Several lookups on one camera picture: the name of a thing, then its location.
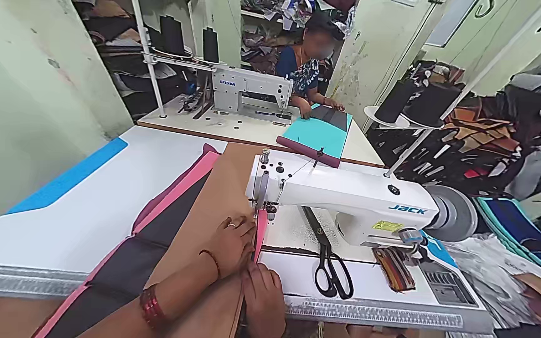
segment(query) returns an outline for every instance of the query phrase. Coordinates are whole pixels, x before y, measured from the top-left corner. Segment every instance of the woman's hand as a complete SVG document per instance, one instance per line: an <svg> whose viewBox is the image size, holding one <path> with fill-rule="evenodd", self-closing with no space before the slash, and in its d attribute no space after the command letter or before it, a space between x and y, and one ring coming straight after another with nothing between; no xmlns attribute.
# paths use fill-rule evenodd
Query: woman's hand
<svg viewBox="0 0 541 338"><path fill-rule="evenodd" d="M308 103L308 100L303 97L296 96L292 99L292 102L296 104L297 107L300 109L300 117L305 120L310 118L310 114L312 113L312 107Z"/></svg>
<svg viewBox="0 0 541 338"><path fill-rule="evenodd" d="M246 216L241 216L238 224L231 221L230 217L222 221L212 239L204 246L204 249L214 255L220 269L220 278L237 272L254 251L252 245L252 238L256 233L254 222Z"/></svg>
<svg viewBox="0 0 541 338"><path fill-rule="evenodd" d="M330 99L329 97L325 99L325 104L333 107L333 109L338 110L338 111L346 110L346 107L344 107L344 105L339 104L337 101L335 101L334 99Z"/></svg>
<svg viewBox="0 0 541 338"><path fill-rule="evenodd" d="M250 262L241 273L248 331L252 338L279 338L285 331L285 299L279 275Z"/></svg>

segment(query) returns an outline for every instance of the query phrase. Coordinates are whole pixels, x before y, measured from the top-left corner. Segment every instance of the scissors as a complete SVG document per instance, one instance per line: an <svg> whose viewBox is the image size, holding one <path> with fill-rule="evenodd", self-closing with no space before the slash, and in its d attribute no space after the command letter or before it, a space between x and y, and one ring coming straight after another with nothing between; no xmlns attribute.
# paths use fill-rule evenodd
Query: scissors
<svg viewBox="0 0 541 338"><path fill-rule="evenodd" d="M316 236L316 239L319 241L320 244L320 262L319 266L314 272L314 284L316 284L316 288L319 289L319 292L326 297L335 297L337 294L339 294L342 300L351 298L354 294L354 285L352 285L352 279L350 278L350 273L348 272L346 265L339 256L337 256L331 251L331 243L329 243L327 235L323 231L323 228L321 228L318 219L316 219L316 216L314 216L312 209L310 209L310 207L308 206L303 206L302 210L304 210L304 214L308 219L308 223L310 223L310 227L312 228L312 231L314 232L314 235ZM337 261L340 262L340 264L342 265L342 269L346 274L346 279L348 280L348 293L346 293L346 291L342 287L342 282L339 280L337 273L335 272L335 268L333 267L333 263L331 262L331 257L336 258ZM325 260L327 260L327 266L329 267L328 272L325 267ZM327 278L328 287L326 290L321 288L319 285L319 271L323 271L325 277Z"/></svg>

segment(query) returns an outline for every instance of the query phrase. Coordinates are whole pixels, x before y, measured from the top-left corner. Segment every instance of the white sewing machine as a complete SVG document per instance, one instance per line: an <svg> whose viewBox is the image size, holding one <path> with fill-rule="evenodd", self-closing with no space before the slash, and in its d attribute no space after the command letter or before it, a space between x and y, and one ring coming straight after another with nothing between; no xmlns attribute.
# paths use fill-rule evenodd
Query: white sewing machine
<svg viewBox="0 0 541 338"><path fill-rule="evenodd" d="M421 185L324 165L302 166L292 157L257 158L248 184L254 209L269 220L282 205L337 211L335 225L351 245L412 248L423 242L419 230L444 241L462 241L475 231L477 214L458 191Z"/></svg>
<svg viewBox="0 0 541 338"><path fill-rule="evenodd" d="M213 110L239 114L255 119L291 124L291 115L299 115L299 109L289 106L293 80L262 74L229 65L215 65L212 73L214 87ZM257 93L274 96L276 103L243 96Z"/></svg>

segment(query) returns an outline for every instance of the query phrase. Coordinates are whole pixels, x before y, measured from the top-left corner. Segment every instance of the light blue fabric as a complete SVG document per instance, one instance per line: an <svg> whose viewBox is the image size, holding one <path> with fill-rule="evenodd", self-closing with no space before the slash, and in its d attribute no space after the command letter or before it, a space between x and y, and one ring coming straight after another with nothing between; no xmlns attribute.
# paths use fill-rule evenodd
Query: light blue fabric
<svg viewBox="0 0 541 338"><path fill-rule="evenodd" d="M113 139L89 157L68 169L67 172L47 183L43 188L27 197L24 201L12 207L7 213L41 209L42 207L51 205L81 181L86 179L100 166L116 156L116 154L126 148L126 146L128 146L128 143L124 140L120 138Z"/></svg>
<svg viewBox="0 0 541 338"><path fill-rule="evenodd" d="M348 114L348 129L352 123L352 116ZM284 138L298 142L314 150L320 150L335 158L342 158L344 145L348 133L332 124L319 119L302 119L298 117L283 133Z"/></svg>

